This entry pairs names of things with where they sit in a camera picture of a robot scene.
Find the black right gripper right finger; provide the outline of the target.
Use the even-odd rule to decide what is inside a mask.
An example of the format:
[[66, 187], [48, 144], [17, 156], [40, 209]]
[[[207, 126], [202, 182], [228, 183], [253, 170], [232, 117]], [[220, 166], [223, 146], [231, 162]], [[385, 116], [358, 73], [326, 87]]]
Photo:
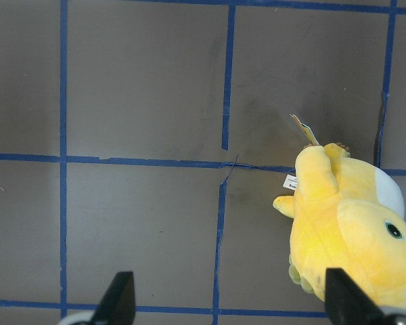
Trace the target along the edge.
[[332, 324], [377, 324], [382, 310], [342, 268], [325, 272], [325, 311]]

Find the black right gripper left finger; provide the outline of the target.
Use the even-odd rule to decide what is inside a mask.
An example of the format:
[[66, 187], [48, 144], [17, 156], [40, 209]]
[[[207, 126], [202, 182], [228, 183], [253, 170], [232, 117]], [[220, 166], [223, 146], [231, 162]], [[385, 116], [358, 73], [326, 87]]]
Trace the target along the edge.
[[90, 324], [133, 324], [135, 314], [133, 272], [118, 272], [91, 317]]

